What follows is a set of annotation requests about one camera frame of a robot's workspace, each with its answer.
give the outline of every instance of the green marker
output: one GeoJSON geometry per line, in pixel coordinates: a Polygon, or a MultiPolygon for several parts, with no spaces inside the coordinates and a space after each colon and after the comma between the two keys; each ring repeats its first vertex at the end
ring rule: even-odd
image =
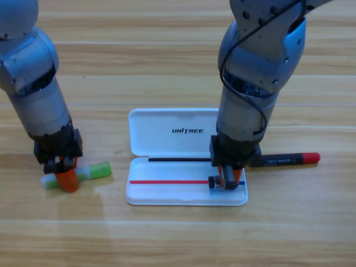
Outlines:
{"type": "MultiPolygon", "coordinates": [[[[82,168],[76,168],[75,172],[79,182],[85,180],[99,179],[111,175],[110,163],[108,161],[92,164],[82,168]]],[[[51,190],[60,188],[55,174],[47,174],[41,178],[43,189],[51,190]]]]}

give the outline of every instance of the red marker cap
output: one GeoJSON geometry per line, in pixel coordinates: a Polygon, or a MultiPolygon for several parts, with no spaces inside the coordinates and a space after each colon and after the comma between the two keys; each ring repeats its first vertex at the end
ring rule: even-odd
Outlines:
{"type": "Polygon", "coordinates": [[[303,164],[316,164],[320,160],[319,153],[302,153],[303,164]]]}

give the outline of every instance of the red line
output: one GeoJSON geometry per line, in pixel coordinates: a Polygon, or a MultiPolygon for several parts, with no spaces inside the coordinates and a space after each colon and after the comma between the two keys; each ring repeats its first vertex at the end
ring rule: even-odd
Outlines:
{"type": "Polygon", "coordinates": [[[131,184],[136,185],[174,185],[174,184],[181,184],[181,185],[206,185],[207,181],[205,180],[134,180],[130,181],[131,184]]]}

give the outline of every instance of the wooden table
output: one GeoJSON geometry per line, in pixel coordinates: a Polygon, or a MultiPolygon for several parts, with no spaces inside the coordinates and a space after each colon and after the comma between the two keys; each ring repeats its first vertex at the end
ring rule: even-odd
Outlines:
{"type": "Polygon", "coordinates": [[[318,166],[247,169],[242,207],[142,207],[125,200],[127,114],[217,107],[229,1],[40,0],[58,80],[85,156],[113,175],[74,194],[43,191],[7,96],[0,104],[0,266],[356,266],[356,1],[308,17],[263,152],[320,152],[318,166]]]}

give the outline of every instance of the robotic arm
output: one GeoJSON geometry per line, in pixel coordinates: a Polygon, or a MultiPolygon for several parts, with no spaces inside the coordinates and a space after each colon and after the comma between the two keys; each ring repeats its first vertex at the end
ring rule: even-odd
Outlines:
{"type": "Polygon", "coordinates": [[[44,172],[61,174],[83,155],[82,139],[55,76],[56,49],[35,26],[37,16],[37,0],[0,0],[0,88],[34,140],[44,172]]]}
{"type": "Polygon", "coordinates": [[[330,1],[230,0],[235,21],[220,46],[224,88],[210,142],[211,163],[221,166],[226,189],[235,189],[238,171],[258,161],[279,91],[303,54],[305,15],[330,1]]]}

